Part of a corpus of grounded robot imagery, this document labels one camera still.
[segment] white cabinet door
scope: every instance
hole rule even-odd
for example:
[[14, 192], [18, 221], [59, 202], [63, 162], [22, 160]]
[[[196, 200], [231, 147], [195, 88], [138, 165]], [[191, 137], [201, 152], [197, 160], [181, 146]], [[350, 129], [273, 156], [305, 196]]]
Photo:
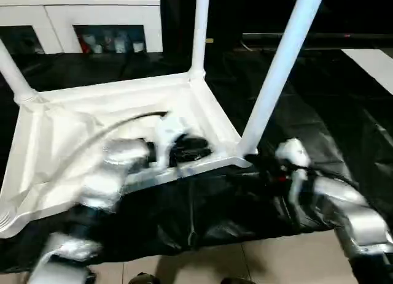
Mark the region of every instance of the white cabinet door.
[[44, 6], [1, 6], [0, 34], [17, 33], [18, 27], [25, 29], [22, 31], [24, 35], [31, 28], [34, 38], [29, 44], [37, 41], [46, 54], [63, 52]]
[[162, 52], [160, 6], [46, 6], [66, 53], [81, 52], [75, 26], [142, 26], [147, 52]]

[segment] black wire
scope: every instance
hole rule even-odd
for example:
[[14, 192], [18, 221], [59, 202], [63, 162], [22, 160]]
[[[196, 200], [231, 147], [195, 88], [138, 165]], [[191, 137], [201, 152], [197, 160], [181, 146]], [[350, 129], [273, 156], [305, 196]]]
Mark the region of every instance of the black wire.
[[327, 178], [335, 178], [336, 180], [340, 180], [344, 183], [347, 183], [349, 186], [358, 189], [358, 185], [357, 183], [352, 182], [350, 179], [342, 176], [341, 174], [334, 172], [334, 171], [330, 171], [328, 169], [323, 169], [319, 166], [297, 166], [294, 164], [290, 165], [291, 168], [296, 168], [296, 169], [304, 169], [307, 172], [313, 172], [313, 173], [321, 173], [322, 176], [327, 177]]

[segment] white cabinet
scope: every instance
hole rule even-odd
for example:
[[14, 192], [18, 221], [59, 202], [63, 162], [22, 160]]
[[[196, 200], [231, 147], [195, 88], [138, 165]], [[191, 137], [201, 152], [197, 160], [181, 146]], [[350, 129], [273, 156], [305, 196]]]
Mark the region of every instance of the white cabinet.
[[115, 30], [116, 26], [129, 26], [123, 30], [127, 34], [134, 33], [138, 42], [144, 40], [147, 52], [162, 52], [161, 16], [157, 6], [46, 6], [45, 9], [52, 21], [60, 44], [66, 53], [81, 52], [81, 36], [77, 36], [76, 26], [102, 26], [101, 29], [90, 28], [98, 37], [103, 32]]
[[0, 0], [0, 37], [11, 53], [162, 52], [160, 0]]
[[17, 49], [21, 53], [34, 53], [34, 49], [47, 54], [63, 51], [42, 6], [0, 7], [0, 37], [11, 53]]

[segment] black plastic sheet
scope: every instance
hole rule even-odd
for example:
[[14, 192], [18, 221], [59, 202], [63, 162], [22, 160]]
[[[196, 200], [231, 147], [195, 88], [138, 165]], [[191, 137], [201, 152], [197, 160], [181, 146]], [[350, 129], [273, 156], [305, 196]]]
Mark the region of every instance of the black plastic sheet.
[[[240, 133], [273, 55], [208, 52], [206, 81]], [[17, 62], [39, 91], [182, 72], [189, 64], [161, 55], [68, 54]], [[4, 170], [18, 109], [2, 85], [0, 81], [0, 101], [7, 109], [0, 147]], [[259, 150], [272, 156], [280, 142], [299, 138], [315, 163], [356, 181], [393, 227], [392, 109], [393, 97], [343, 52], [302, 52]], [[253, 167], [226, 167], [129, 194], [102, 225], [104, 250], [91, 263], [325, 229], [307, 216], [297, 224], [286, 200], [273, 196], [269, 187]], [[32, 268], [65, 216], [31, 222], [17, 236], [0, 240], [0, 272]]]

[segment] tile floor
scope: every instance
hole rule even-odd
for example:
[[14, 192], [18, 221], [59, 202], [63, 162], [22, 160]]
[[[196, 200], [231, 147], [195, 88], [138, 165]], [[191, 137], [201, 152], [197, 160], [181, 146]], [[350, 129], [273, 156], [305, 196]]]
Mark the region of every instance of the tile floor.
[[[161, 284], [219, 284], [240, 277], [257, 284], [356, 284], [333, 231], [204, 248], [178, 256], [150, 256], [129, 263], [93, 266], [96, 284], [128, 284], [140, 272]], [[0, 275], [19, 284], [20, 275]]]

